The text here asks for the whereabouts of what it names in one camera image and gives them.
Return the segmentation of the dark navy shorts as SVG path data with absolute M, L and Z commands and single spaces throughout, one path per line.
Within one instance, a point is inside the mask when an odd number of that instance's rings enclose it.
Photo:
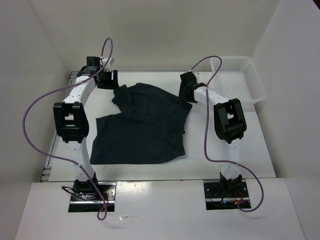
M 137 83 L 113 91 L 120 112 L 96 119 L 92 165 L 153 165 L 185 155 L 192 105 L 159 87 Z

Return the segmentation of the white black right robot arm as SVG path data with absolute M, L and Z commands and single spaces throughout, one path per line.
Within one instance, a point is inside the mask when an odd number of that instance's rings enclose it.
M 180 75 L 178 97 L 189 103 L 202 103 L 213 112 L 214 131 L 221 140 L 223 157 L 219 177 L 219 191 L 230 197 L 240 188 L 242 175 L 240 170 L 240 145 L 247 123 L 241 101 L 229 99 L 198 82 L 199 75 L 192 71 Z

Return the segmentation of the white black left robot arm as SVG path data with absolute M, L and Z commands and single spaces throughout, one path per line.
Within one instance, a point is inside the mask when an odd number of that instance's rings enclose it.
M 88 56 L 86 65 L 76 75 L 70 92 L 62 102 L 53 105 L 57 135 L 66 144 L 74 164 L 75 182 L 73 193 L 81 198 L 96 199 L 100 187 L 90 163 L 87 136 L 90 126 L 85 104 L 95 88 L 114 90 L 119 87 L 118 72 L 112 70 L 112 57 Z

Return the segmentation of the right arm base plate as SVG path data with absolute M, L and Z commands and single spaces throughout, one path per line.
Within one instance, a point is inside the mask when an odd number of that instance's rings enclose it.
M 207 211 L 233 210 L 238 208 L 251 209 L 249 192 L 245 181 L 236 190 L 223 192 L 218 180 L 203 182 L 205 206 Z

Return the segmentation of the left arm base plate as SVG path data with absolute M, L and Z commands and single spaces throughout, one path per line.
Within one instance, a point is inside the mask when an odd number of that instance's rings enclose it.
M 114 212 L 117 183 L 99 181 L 98 188 L 106 200 L 107 212 Z M 91 190 L 76 192 L 75 184 L 72 187 L 63 186 L 62 189 L 70 194 L 69 213 L 97 213 L 103 207 L 103 201 L 98 193 Z

